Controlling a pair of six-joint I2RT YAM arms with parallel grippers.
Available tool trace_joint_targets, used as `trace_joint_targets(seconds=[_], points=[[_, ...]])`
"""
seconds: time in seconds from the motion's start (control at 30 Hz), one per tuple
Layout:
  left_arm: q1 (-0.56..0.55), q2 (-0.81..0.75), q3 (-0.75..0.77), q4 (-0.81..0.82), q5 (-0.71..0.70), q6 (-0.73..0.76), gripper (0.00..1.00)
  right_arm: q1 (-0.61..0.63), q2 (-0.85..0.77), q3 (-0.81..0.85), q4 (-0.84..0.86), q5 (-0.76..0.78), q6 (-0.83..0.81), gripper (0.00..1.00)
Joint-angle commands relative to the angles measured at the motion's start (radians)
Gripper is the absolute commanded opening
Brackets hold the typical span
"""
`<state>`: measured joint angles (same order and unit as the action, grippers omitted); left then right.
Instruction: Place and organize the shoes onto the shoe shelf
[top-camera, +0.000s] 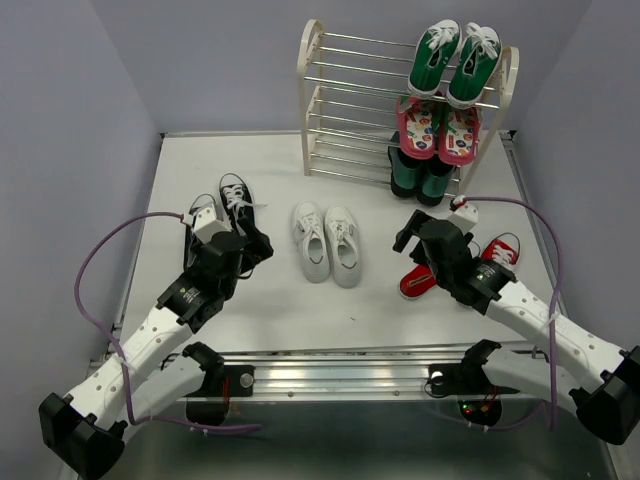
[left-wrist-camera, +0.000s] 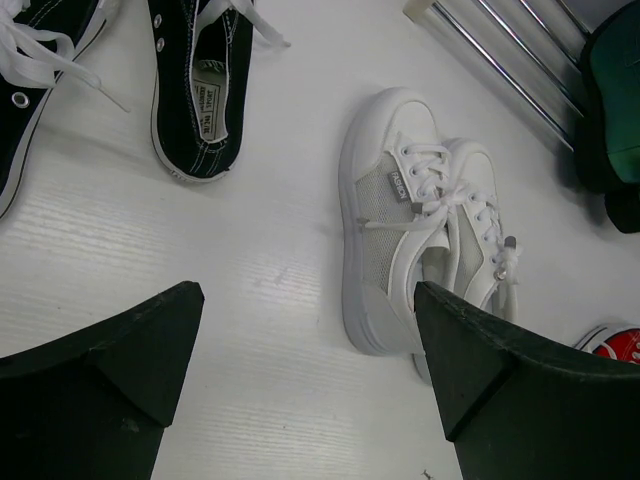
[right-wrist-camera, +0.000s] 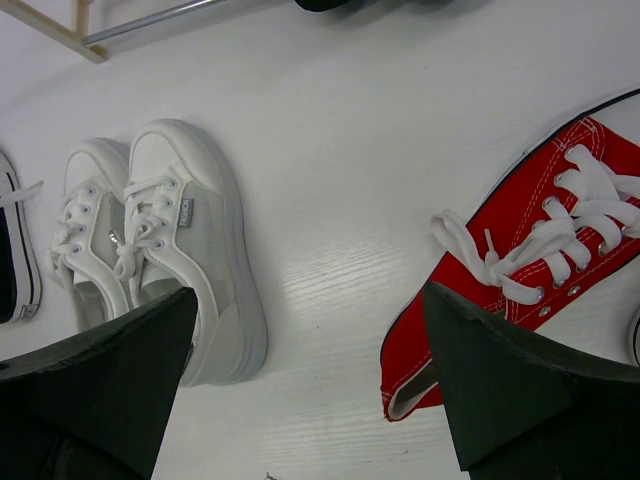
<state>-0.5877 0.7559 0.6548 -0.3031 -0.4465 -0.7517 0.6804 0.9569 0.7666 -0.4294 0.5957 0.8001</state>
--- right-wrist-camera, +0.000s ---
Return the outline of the red canvas sneaker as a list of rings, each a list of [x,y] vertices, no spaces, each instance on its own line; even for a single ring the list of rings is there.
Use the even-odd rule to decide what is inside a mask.
[[[534,330],[639,253],[639,92],[558,120],[470,219],[435,214],[430,274],[484,310]]]
[[[629,327],[629,355],[634,365],[640,365],[640,312],[637,311]]]

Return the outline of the white sneaker with grey mesh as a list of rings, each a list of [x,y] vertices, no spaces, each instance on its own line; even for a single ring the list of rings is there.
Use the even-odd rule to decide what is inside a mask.
[[[198,313],[181,384],[252,379],[268,350],[267,322],[245,242],[234,171],[199,128],[159,119],[136,134],[124,189],[116,277],[140,307],[180,287]]]

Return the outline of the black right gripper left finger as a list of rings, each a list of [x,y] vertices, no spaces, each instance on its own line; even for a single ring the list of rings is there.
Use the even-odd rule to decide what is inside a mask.
[[[197,310],[181,288],[2,361],[2,478],[151,478]]]

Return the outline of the black canvas sneaker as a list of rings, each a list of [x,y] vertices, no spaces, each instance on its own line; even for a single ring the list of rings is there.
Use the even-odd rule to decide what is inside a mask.
[[[37,312],[42,283],[29,237],[24,204],[41,188],[20,186],[18,177],[1,154],[1,323],[31,319]]]

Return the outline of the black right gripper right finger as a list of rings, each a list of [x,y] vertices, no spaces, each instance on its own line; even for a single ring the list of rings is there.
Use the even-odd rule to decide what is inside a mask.
[[[444,285],[423,289],[461,470],[473,479],[636,479],[639,370],[550,340]]]

